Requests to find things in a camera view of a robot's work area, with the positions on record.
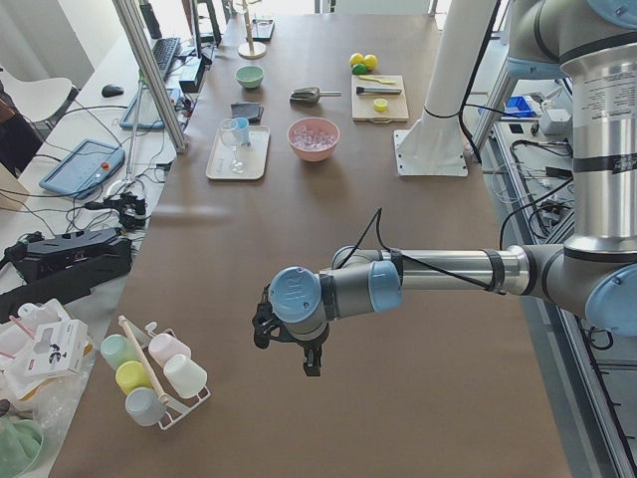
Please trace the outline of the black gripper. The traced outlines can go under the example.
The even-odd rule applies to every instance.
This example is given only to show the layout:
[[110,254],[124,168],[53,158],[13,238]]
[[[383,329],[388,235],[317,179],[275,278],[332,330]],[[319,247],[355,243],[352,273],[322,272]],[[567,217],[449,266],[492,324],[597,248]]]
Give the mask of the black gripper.
[[303,369],[306,376],[321,375],[322,344],[329,334],[329,325],[325,325],[321,333],[312,340],[294,337],[273,311],[269,300],[269,287],[265,286],[261,300],[257,305],[256,314],[252,319],[254,328],[254,343],[259,349],[266,349],[270,341],[278,343],[294,343],[304,349]]

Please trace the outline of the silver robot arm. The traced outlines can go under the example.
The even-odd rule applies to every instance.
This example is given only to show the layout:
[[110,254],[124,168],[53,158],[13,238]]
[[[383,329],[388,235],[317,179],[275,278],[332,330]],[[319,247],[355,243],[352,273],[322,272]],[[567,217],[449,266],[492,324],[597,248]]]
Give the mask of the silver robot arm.
[[398,307],[406,290],[533,296],[621,335],[636,332],[636,5],[518,1],[508,63],[519,78],[572,82],[574,230],[561,244],[477,251],[338,250],[320,272],[267,285],[254,342],[293,343],[320,373],[332,321]]

